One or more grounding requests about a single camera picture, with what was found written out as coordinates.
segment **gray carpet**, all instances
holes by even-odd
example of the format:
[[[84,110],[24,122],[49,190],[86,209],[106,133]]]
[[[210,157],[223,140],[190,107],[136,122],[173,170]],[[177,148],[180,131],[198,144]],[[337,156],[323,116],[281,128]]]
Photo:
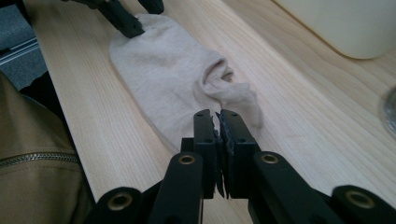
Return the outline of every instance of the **gray carpet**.
[[[26,22],[17,7],[0,8],[0,49],[13,48],[35,37],[32,27]],[[20,90],[47,71],[40,49],[34,49],[21,57],[0,65],[15,87]]]

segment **sock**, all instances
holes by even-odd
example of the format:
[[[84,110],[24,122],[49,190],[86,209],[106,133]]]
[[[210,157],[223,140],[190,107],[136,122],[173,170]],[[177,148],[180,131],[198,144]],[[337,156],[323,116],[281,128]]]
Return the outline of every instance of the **sock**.
[[[193,137],[193,115],[204,109],[240,114],[254,136],[262,127],[261,109],[249,84],[231,82],[227,60],[168,17],[137,18],[145,33],[132,39],[117,34],[110,59],[166,145],[178,153],[181,138]]]

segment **wood grain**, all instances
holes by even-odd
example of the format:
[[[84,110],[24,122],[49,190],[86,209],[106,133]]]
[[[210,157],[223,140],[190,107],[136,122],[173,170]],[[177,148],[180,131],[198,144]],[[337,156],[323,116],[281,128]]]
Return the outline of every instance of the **wood grain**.
[[[136,1],[123,2],[133,13]],[[96,200],[119,186],[147,189],[171,158],[108,58],[114,28],[78,3],[26,0]],[[262,150],[282,154],[315,189],[356,185],[396,206],[396,145],[382,120],[396,86],[396,50],[346,58],[268,0],[169,0],[165,12],[228,60],[257,92]],[[251,223],[247,202],[205,202],[205,223]]]

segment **white container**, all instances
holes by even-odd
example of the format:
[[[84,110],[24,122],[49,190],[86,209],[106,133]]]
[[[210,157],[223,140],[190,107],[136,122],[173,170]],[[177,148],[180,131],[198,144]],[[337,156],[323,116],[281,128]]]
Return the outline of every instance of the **white container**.
[[[274,0],[340,53],[370,59],[396,47],[396,0]]]

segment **zipper teeth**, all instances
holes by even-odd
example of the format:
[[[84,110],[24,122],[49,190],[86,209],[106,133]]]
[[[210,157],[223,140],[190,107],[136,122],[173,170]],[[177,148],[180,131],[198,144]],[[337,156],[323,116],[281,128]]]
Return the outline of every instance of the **zipper teeth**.
[[[79,163],[78,157],[73,154],[55,153],[55,152],[37,152],[20,155],[0,161],[0,168],[16,165],[27,161],[67,161]]]

